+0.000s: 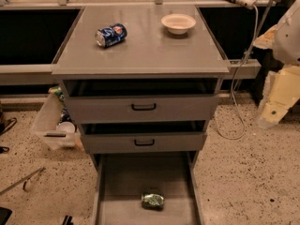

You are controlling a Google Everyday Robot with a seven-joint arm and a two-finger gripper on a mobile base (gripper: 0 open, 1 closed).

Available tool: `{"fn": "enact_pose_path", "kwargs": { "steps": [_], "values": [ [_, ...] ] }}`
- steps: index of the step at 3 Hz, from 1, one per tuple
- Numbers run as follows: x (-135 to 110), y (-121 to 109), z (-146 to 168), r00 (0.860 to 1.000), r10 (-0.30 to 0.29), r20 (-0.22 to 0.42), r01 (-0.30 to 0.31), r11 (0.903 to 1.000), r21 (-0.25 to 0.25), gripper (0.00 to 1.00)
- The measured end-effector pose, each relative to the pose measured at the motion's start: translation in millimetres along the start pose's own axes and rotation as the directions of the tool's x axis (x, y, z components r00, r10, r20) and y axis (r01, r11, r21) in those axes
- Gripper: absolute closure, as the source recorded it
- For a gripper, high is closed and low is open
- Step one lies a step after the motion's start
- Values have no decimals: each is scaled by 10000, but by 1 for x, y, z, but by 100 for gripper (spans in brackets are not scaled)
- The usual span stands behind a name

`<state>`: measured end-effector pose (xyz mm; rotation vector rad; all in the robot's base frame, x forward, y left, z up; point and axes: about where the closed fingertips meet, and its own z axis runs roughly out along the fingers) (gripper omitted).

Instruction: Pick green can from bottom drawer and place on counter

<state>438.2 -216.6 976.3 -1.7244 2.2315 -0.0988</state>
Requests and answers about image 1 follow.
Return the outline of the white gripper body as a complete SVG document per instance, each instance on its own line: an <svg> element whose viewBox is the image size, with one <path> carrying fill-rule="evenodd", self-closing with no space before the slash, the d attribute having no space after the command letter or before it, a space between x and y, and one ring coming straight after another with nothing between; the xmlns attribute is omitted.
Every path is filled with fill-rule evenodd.
<svg viewBox="0 0 300 225"><path fill-rule="evenodd" d="M300 67L285 65L275 76L263 113L286 113L300 98Z"/></svg>

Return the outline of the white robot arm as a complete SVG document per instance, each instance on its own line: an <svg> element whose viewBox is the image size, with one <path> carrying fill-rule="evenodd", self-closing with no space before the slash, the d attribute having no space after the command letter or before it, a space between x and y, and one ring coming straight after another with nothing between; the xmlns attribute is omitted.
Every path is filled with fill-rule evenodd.
<svg viewBox="0 0 300 225"><path fill-rule="evenodd" d="M257 37L254 46L271 49L283 68L274 82L257 120L260 128L271 128L300 99L300 0L295 0L278 23Z"/></svg>

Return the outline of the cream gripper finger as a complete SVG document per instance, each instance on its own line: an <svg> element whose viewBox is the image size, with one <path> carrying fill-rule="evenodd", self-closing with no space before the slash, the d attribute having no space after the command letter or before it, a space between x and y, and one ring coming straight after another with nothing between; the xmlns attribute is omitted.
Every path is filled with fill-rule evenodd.
<svg viewBox="0 0 300 225"><path fill-rule="evenodd" d="M257 119L257 124L260 128L272 128L281 121L287 112L288 109L281 104L266 103Z"/></svg>

